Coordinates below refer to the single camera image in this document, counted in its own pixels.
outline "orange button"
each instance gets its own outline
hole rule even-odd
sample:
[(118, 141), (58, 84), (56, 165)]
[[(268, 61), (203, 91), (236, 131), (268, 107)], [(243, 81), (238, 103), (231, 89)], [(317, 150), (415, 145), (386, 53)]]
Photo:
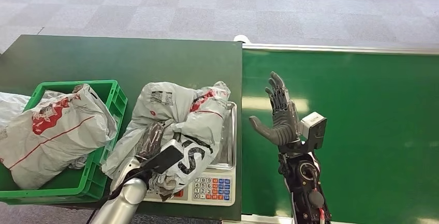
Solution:
[(183, 196), (183, 190), (180, 190), (179, 192), (174, 194), (175, 197), (182, 197)]

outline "black robotic arm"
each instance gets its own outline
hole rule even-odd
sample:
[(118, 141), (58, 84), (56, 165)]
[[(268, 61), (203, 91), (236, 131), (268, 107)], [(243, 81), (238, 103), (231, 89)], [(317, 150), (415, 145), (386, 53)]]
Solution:
[(266, 88), (272, 107), (273, 128), (255, 116), (253, 128), (279, 148), (279, 173), (291, 192), (292, 215), (297, 224), (330, 224), (331, 214), (320, 183), (320, 164), (314, 150), (321, 148), (326, 118), (314, 112), (300, 122), (295, 103), (290, 100), (284, 81), (275, 72)]

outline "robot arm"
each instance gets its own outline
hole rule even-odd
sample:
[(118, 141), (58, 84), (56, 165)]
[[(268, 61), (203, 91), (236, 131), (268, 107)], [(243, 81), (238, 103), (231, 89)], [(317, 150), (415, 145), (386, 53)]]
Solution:
[(279, 173), (291, 192), (291, 208), (297, 224), (330, 224), (331, 214), (320, 184), (320, 165), (314, 150), (321, 148), (326, 118), (314, 112), (298, 121), (294, 102), (289, 99), (283, 80), (271, 72), (266, 88), (271, 107), (273, 128), (250, 117), (253, 128), (279, 149)]
[(135, 162), (138, 164), (138, 160), (134, 158), (133, 162), (127, 165), (127, 173), (122, 175), (124, 180), (111, 193), (109, 200), (101, 207), (92, 224), (130, 223), (139, 203), (147, 194), (152, 172), (162, 174), (182, 158), (183, 147), (176, 140), (168, 142), (158, 154), (144, 161), (140, 166), (134, 166)]

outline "scale keypad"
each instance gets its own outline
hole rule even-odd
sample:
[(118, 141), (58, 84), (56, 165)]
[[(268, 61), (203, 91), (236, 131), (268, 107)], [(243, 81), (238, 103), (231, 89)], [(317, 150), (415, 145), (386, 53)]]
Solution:
[(224, 177), (198, 177), (193, 183), (194, 200), (231, 200), (231, 179)]

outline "red logo on bag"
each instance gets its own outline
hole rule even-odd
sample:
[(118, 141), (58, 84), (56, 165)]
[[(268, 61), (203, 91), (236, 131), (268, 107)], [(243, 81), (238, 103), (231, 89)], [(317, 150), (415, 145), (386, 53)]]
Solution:
[(210, 89), (209, 91), (206, 92), (206, 94), (198, 97), (194, 101), (194, 103), (192, 103), (192, 107), (191, 109), (189, 109), (189, 112), (197, 111), (200, 108), (200, 106), (207, 101), (209, 97), (214, 97), (214, 96), (215, 96), (215, 92)]
[[(73, 99), (81, 99), (78, 94)], [(58, 120), (63, 116), (63, 109), (69, 107), (69, 99), (65, 97), (58, 102), (51, 103), (32, 115), (32, 131), (36, 135), (42, 134), (46, 129), (56, 126)]]

